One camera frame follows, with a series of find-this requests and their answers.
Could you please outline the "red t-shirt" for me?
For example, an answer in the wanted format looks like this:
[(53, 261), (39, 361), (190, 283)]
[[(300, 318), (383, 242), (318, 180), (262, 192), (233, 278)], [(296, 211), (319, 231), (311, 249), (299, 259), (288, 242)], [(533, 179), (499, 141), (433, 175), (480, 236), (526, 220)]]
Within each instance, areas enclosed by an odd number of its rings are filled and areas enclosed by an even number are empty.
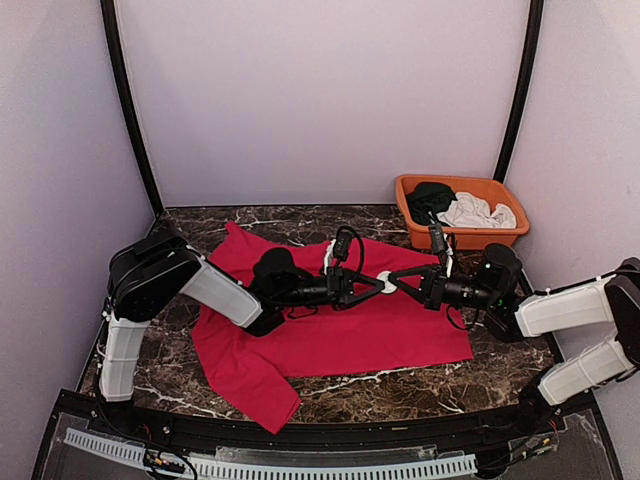
[(261, 338), (203, 307), (192, 339), (211, 389), (271, 433), (301, 404), (291, 378), (427, 367), (473, 356), (467, 333), (454, 329), (444, 311), (427, 310), (402, 292), (345, 311), (322, 307)]

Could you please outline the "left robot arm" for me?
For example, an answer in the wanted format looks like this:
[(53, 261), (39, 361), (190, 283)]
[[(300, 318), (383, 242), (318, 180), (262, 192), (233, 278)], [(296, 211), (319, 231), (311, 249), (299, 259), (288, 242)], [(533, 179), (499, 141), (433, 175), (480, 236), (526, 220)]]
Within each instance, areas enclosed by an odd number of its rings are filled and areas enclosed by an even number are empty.
[(251, 284), (244, 285), (179, 235), (164, 233), (133, 244), (109, 264), (103, 307), (106, 337), (96, 387), (106, 401), (101, 417), (120, 436), (140, 429), (140, 412), (127, 402), (133, 397), (142, 340), (151, 321), (178, 295), (261, 337), (283, 324), (286, 308), (350, 309), (384, 289), (384, 281), (331, 258), (314, 276), (296, 266), (292, 253), (280, 247), (262, 255)]

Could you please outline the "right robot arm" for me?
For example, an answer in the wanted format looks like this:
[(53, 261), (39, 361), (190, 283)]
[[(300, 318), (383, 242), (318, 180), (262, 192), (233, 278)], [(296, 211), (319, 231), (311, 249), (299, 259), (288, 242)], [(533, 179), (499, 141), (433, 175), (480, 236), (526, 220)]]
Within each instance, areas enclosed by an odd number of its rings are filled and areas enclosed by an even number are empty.
[(485, 328), (505, 343), (592, 324), (614, 326), (605, 340), (550, 367), (522, 389), (510, 424), (530, 434), (570, 398), (638, 371), (639, 260), (630, 257), (604, 275), (528, 296), (516, 292), (521, 270), (510, 247), (493, 243), (473, 275), (454, 274), (440, 263), (392, 272), (388, 280), (427, 309), (484, 312)]

